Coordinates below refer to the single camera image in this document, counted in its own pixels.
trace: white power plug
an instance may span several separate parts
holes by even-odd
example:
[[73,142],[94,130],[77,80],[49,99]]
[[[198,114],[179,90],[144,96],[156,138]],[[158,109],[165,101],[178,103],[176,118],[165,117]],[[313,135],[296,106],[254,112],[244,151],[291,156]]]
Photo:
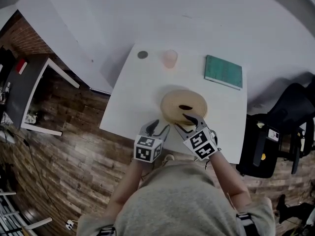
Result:
[[74,222],[72,220],[68,220],[65,227],[68,229],[68,230],[71,230],[72,227],[74,225]]

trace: desk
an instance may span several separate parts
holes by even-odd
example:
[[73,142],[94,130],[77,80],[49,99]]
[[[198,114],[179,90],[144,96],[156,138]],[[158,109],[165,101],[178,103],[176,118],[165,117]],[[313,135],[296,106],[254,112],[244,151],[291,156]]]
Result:
[[13,124],[17,128],[26,128],[38,132],[61,136],[62,132],[41,128],[36,125],[25,123],[36,87],[47,67],[54,69],[60,76],[67,80],[74,87],[79,88],[69,75],[67,75],[60,67],[58,67],[46,54],[29,55],[26,57],[28,61],[22,74],[19,74],[15,67],[12,68],[4,89],[8,82],[10,85],[9,97],[6,101],[5,112],[8,114]]
[[[164,95],[175,89],[189,89],[201,94],[208,105],[205,117],[209,128],[216,131],[218,147],[230,163],[239,163],[246,121],[247,82],[243,69],[243,89],[236,90],[204,79],[205,56],[178,53],[173,69],[161,62],[162,49],[134,45],[116,82],[106,107],[100,128],[135,139],[145,123],[160,119],[167,124],[160,111]],[[139,59],[139,51],[148,57]],[[172,126],[164,148],[192,154]]]

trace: shirt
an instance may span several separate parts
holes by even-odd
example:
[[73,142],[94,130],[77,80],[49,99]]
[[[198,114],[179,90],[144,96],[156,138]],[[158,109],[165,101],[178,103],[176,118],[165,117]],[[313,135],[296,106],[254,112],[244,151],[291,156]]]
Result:
[[[251,203],[239,212],[251,215],[260,236],[275,235],[269,199]],[[77,235],[244,236],[237,213],[203,168],[175,161],[148,176],[116,221],[84,215],[79,219]]]

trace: green book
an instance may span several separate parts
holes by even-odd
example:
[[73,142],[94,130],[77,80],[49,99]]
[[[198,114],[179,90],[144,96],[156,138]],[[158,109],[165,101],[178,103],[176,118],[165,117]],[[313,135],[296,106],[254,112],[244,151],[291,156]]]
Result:
[[242,67],[210,55],[206,56],[205,79],[238,90],[243,88]]

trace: person's left arm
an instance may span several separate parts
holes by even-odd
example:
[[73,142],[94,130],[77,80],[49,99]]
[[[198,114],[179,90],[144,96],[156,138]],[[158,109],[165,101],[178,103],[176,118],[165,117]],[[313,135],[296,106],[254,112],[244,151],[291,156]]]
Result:
[[131,195],[138,190],[142,172],[148,163],[139,160],[132,160],[126,174],[118,184],[117,188],[110,197],[105,216],[116,220],[118,213],[122,210],[124,204]]

